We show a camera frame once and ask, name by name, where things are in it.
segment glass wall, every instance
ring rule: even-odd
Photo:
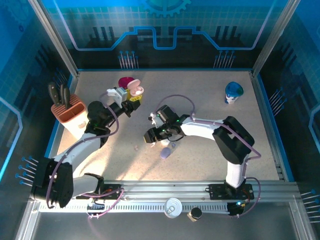
[[[12,240],[36,169],[22,157],[44,156],[55,124],[47,84],[70,74],[28,1],[0,1],[0,33],[0,238]]]
[[[285,0],[43,0],[80,69],[252,68]]]
[[[300,2],[260,73],[302,193],[320,192],[319,9],[319,1]]]

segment pink toy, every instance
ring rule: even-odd
[[[120,78],[118,81],[119,88],[127,89],[128,83],[132,82],[133,80],[135,79],[131,76],[125,76]]]
[[[144,88],[140,86],[141,81],[139,79],[133,80],[127,84],[127,88],[130,90],[132,97],[137,97],[144,93]]]

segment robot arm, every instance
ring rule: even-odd
[[[138,109],[142,96],[128,97],[128,92],[122,87],[107,90],[107,95],[113,97],[114,103],[109,107],[119,117],[128,117]],[[85,173],[81,177],[73,178],[74,170],[93,152],[101,148],[108,140],[105,136],[110,133],[109,127],[116,121],[110,110],[100,101],[93,101],[88,106],[89,122],[82,137],[64,152],[53,158],[39,160],[31,189],[31,197],[35,200],[46,199],[49,181],[54,178],[50,191],[49,202],[53,205],[65,207],[71,198],[89,192],[99,193],[104,186],[102,176]],[[53,171],[57,163],[62,160],[57,172]]]
[[[236,192],[244,184],[244,166],[251,150],[238,138],[231,138],[231,132],[221,125],[229,126],[251,146],[255,141],[234,117],[229,116],[225,120],[192,119],[189,115],[179,117],[167,105],[164,105],[156,114],[152,113],[149,120],[155,127],[145,133],[146,143],[162,141],[172,135],[198,136],[214,140],[227,160],[226,186],[231,189],[231,192]]]

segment black knife handle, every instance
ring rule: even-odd
[[[55,82],[52,81],[48,83],[48,91],[49,91],[50,98],[53,101],[53,104],[56,107],[59,107],[61,103],[60,103],[59,94],[57,91],[57,85]]]
[[[63,88],[63,100],[65,105],[65,110],[69,109],[72,105],[70,104],[70,90],[67,86]]]
[[[67,87],[66,83],[62,83],[60,85],[60,98],[61,98],[61,104],[65,105],[65,98],[64,98],[64,88]]]

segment beige table surface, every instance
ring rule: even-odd
[[[163,160],[160,143],[151,148],[143,139],[152,127],[148,116],[165,96],[182,94],[196,106],[197,118],[220,120],[235,117],[253,136],[254,148],[262,158],[249,162],[246,175],[260,180],[278,180],[274,159],[267,139],[257,100],[246,71],[103,71],[81,72],[75,93],[88,105],[99,99],[106,89],[118,86],[121,77],[141,80],[143,102],[131,118],[119,117],[119,132],[110,137],[98,151],[91,154],[75,171],[76,175],[94,173],[106,180],[224,180],[227,161],[217,144],[209,139],[188,136],[177,142],[170,157]],[[242,85],[244,95],[234,104],[224,103],[225,87],[235,81]],[[189,114],[191,104],[180,97],[164,102],[178,115]],[[64,129],[58,153],[76,139]]]

